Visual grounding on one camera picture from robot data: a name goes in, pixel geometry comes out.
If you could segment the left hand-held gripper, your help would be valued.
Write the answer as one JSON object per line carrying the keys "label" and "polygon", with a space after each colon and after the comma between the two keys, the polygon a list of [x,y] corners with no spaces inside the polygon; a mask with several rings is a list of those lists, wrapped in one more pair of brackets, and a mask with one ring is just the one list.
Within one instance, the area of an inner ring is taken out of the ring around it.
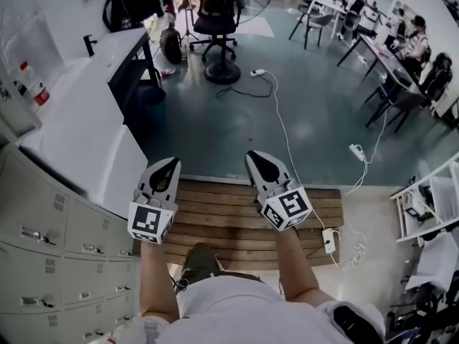
{"label": "left hand-held gripper", "polygon": [[134,239],[153,244],[164,241],[178,211],[174,201],[180,173],[181,161],[177,157],[160,160],[142,173],[138,189],[143,193],[135,190],[128,209],[128,233]]}

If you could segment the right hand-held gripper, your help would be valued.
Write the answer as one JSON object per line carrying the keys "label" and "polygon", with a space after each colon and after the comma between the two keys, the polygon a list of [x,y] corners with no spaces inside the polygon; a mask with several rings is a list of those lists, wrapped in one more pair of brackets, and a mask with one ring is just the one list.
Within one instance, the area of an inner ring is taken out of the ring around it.
{"label": "right hand-held gripper", "polygon": [[282,186],[290,179],[285,164],[262,151],[248,151],[245,166],[251,184],[257,189],[260,213],[276,231],[294,228],[311,213],[305,189],[296,183]]}

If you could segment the grey metal locker cabinet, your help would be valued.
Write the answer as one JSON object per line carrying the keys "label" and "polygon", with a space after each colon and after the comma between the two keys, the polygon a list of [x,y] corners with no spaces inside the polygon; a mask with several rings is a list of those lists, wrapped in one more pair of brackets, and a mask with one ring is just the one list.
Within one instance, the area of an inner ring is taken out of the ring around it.
{"label": "grey metal locker cabinet", "polygon": [[124,219],[0,147],[0,343],[88,344],[133,318]]}

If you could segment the person's right forearm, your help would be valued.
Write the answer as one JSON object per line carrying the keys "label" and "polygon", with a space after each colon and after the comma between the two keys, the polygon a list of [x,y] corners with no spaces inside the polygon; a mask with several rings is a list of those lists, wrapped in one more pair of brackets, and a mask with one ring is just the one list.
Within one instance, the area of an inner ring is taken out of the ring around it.
{"label": "person's right forearm", "polygon": [[275,245],[280,282],[288,302],[304,302],[318,307],[333,299],[319,289],[318,280],[293,229],[276,232]]}

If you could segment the person's left forearm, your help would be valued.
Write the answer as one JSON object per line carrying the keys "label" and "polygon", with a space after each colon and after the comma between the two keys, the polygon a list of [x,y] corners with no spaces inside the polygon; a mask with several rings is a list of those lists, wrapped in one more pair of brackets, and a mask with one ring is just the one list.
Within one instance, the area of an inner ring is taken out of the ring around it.
{"label": "person's left forearm", "polygon": [[168,323],[179,319],[179,307],[160,244],[141,242],[140,315],[160,317]]}

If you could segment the person's olive trouser leg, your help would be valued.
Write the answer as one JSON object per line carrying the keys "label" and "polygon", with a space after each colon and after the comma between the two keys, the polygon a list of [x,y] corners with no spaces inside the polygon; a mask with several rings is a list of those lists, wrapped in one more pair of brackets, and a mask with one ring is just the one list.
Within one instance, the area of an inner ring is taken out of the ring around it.
{"label": "person's olive trouser leg", "polygon": [[189,285],[210,278],[218,272],[221,269],[212,249],[204,243],[198,243],[186,255],[180,278],[182,289],[186,290]]}

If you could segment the black standing fan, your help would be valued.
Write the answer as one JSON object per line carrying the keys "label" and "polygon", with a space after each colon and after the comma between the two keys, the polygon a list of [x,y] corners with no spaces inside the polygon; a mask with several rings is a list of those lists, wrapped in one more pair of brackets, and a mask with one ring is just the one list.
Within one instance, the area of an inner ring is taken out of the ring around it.
{"label": "black standing fan", "polygon": [[[242,14],[251,4],[260,5],[261,9],[264,10],[268,7],[271,0],[240,0],[242,2]],[[227,42],[227,46],[234,49],[230,41]],[[204,69],[205,78],[211,83],[218,85],[231,85],[238,81],[241,77],[240,68],[234,63],[235,59],[231,58],[230,52],[226,49],[222,49],[219,46],[212,47],[207,53],[206,67]]]}

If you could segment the clear bottle with red label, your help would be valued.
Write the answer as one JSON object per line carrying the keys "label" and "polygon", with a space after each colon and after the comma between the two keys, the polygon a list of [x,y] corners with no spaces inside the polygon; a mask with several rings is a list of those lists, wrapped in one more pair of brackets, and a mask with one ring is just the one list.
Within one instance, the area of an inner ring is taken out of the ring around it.
{"label": "clear bottle with red label", "polygon": [[14,84],[28,105],[41,107],[50,97],[41,77],[28,61],[23,61],[20,64],[19,78],[14,81]]}

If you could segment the black faucet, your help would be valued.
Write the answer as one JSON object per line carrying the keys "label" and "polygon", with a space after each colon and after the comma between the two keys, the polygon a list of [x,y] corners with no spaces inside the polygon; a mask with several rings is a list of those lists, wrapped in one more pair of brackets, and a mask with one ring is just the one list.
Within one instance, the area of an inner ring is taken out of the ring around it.
{"label": "black faucet", "polygon": [[83,37],[85,43],[85,48],[87,50],[88,57],[93,57],[95,55],[93,47],[98,43],[96,39],[92,39],[92,35],[85,35]]}

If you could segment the white plastic bag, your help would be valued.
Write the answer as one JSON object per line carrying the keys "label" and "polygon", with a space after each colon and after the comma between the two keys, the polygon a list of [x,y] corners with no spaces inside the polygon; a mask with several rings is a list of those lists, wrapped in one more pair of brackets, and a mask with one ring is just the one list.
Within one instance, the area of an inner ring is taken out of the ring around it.
{"label": "white plastic bag", "polygon": [[170,12],[165,12],[159,17],[157,14],[143,20],[143,25],[146,28],[148,37],[151,41],[158,41],[163,30],[167,29],[171,24],[175,25],[175,16]]}

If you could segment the black mesh office chair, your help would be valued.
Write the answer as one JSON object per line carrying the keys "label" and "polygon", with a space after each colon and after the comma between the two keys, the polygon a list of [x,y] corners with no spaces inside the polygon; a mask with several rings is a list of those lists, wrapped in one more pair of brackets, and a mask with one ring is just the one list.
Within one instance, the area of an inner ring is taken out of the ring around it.
{"label": "black mesh office chair", "polygon": [[227,46],[227,42],[237,45],[237,41],[228,36],[236,32],[241,11],[240,0],[199,0],[198,18],[193,23],[193,29],[196,33],[208,35],[210,38],[190,43],[190,50],[193,51],[197,44],[206,44],[207,48],[202,54],[202,61],[206,62],[209,50],[219,46],[230,52],[231,58],[235,59],[235,51]]}

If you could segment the grey chair with dark legs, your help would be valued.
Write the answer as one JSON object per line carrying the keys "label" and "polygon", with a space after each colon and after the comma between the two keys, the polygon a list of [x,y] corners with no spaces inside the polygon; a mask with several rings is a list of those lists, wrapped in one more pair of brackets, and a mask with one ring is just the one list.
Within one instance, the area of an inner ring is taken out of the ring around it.
{"label": "grey chair with dark legs", "polygon": [[306,31],[304,34],[304,44],[303,48],[307,49],[308,46],[308,35],[312,29],[316,29],[318,31],[318,38],[317,38],[317,47],[320,47],[321,44],[321,37],[324,27],[328,26],[333,19],[333,14],[324,14],[324,15],[311,15],[303,12],[300,17],[297,19],[297,22],[290,33],[288,39],[291,40],[293,35],[295,34],[296,30],[300,26],[301,23],[306,24]]}

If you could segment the black backpack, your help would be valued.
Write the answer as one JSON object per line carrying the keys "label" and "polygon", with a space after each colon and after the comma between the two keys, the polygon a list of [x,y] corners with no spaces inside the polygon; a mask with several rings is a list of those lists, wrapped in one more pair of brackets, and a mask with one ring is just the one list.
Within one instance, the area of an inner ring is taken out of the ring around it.
{"label": "black backpack", "polygon": [[144,0],[106,0],[103,23],[110,33],[137,29],[154,11]]}

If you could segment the thin black tripod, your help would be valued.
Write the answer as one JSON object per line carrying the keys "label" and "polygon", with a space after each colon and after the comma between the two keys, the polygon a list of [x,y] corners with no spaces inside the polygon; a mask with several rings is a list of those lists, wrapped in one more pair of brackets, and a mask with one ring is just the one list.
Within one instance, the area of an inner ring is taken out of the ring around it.
{"label": "thin black tripod", "polygon": [[191,38],[198,40],[198,37],[191,32],[191,28],[194,27],[194,7],[195,5],[193,5],[191,0],[181,0],[180,5],[178,6],[178,12],[183,11],[185,16],[186,30],[183,36],[181,37],[181,43],[184,43],[184,40],[186,40],[185,47],[187,49],[191,49],[191,46],[189,45],[191,43]]}

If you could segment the white counter with dark frame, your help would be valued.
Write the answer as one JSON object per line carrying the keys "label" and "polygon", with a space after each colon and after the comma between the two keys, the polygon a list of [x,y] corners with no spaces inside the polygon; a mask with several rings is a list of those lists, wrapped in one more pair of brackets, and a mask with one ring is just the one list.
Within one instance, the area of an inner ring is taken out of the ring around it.
{"label": "white counter with dark frame", "polygon": [[134,56],[148,46],[146,29],[126,30],[102,37],[94,56],[66,62],[38,109],[41,129],[21,142],[89,201],[123,218],[148,161],[109,84],[141,78],[148,65]]}

